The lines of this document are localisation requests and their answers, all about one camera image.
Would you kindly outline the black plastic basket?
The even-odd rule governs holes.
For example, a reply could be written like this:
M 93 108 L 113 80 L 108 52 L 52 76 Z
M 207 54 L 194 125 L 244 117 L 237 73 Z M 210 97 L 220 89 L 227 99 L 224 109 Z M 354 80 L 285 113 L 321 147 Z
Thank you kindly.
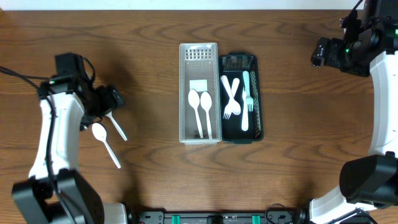
M 241 129 L 243 99 L 242 91 L 244 88 L 243 71 L 249 72 L 250 94 L 254 100 L 252 112 L 248 111 L 249 129 Z M 238 90 L 234 99 L 240 104 L 240 115 L 232 114 L 230 119 L 223 119 L 224 108 L 228 104 L 229 96 L 221 82 L 221 76 L 226 75 L 230 86 L 235 78 L 239 79 Z M 257 58 L 247 52 L 230 52 L 228 55 L 219 57 L 219 76 L 220 76 L 220 98 L 222 115 L 222 139 L 235 144 L 250 144 L 254 141 L 261 141 L 264 137 L 264 125 L 262 118 L 261 92 L 259 85 L 259 72 Z

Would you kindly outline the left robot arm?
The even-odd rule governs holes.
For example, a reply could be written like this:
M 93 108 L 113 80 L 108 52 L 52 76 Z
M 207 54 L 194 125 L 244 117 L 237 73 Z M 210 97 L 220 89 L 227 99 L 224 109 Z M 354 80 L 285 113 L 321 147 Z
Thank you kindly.
M 42 112 L 39 148 L 27 180 L 12 188 L 12 198 L 27 223 L 132 223 L 124 203 L 102 201 L 79 171 L 80 131 L 124 101 L 111 85 L 94 87 L 89 60 L 79 54 L 55 56 L 57 73 L 37 88 Z

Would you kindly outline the white plastic fork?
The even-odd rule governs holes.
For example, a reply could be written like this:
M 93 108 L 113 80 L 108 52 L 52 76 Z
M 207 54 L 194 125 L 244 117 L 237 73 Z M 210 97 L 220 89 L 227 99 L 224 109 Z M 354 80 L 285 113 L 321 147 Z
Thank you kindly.
M 250 82 L 249 82 L 249 72 L 243 71 L 243 81 L 244 81 L 244 88 L 246 91 L 246 105 L 248 107 L 248 111 L 252 112 L 254 108 L 254 100 L 250 94 Z
M 228 77 L 223 75 L 221 76 L 221 82 L 229 96 L 228 104 L 224 108 L 223 119 L 230 119 L 232 114 L 240 115 L 241 113 L 240 104 L 234 99 L 240 81 L 238 78 L 235 78 L 232 82 L 232 86 L 230 86 Z
M 243 88 L 243 91 L 242 91 L 243 112 L 242 112 L 242 122 L 241 122 L 241 129 L 243 131 L 247 131 L 249 129 L 248 104 L 247 104 L 246 98 L 247 98 L 246 89 Z

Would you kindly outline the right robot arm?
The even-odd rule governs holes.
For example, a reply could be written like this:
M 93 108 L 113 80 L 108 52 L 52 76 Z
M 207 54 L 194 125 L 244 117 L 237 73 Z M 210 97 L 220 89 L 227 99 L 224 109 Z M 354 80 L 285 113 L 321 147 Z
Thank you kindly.
M 346 162 L 339 184 L 312 199 L 296 223 L 374 223 L 370 212 L 397 206 L 397 1 L 366 0 L 340 20 L 342 39 L 321 37 L 311 56 L 343 73 L 370 77 L 373 135 L 368 155 Z

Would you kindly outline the white plastic spoon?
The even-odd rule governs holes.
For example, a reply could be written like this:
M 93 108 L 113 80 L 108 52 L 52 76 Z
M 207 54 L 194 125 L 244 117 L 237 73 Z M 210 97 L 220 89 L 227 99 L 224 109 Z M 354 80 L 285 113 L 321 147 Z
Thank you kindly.
M 196 90 L 189 91 L 188 103 L 194 109 L 198 132 L 199 132 L 200 138 L 203 138 L 203 130 L 202 130 L 202 126 L 201 126 L 200 117 L 198 114 L 198 106 L 200 104 L 200 98 L 199 98 L 199 95 Z
M 107 140 L 108 132 L 107 132 L 106 128 L 101 123 L 93 123 L 92 124 L 92 133 L 97 140 L 101 141 L 105 145 L 105 148 L 108 151 L 113 162 L 115 163 L 116 167 L 118 169 L 120 169 L 121 164 L 120 164 L 118 158 L 116 157 L 114 151 L 112 150 L 111 146 L 108 143 L 108 140 Z
M 223 118 L 229 119 L 232 114 L 240 115 L 240 113 L 241 113 L 240 104 L 234 99 L 234 96 L 231 91 L 231 86 L 229 84 L 229 80 L 226 75 L 221 76 L 221 82 L 229 96 L 228 104 L 224 108 Z
M 118 131 L 118 133 L 120 134 L 120 136 L 122 137 L 122 139 L 124 141 L 127 141 L 128 138 L 126 136 L 126 134 L 124 133 L 123 129 L 120 127 L 120 125 L 118 124 L 118 122 L 115 120 L 115 118 L 113 117 L 112 111 L 110 111 L 109 113 L 105 114 L 105 116 L 107 116 L 111 122 L 113 123 L 114 127 L 116 128 L 116 130 Z
M 200 105 L 205 110 L 206 113 L 206 125 L 209 139 L 213 139 L 211 121 L 210 121 L 210 108 L 212 106 L 212 99 L 207 91 L 201 94 Z

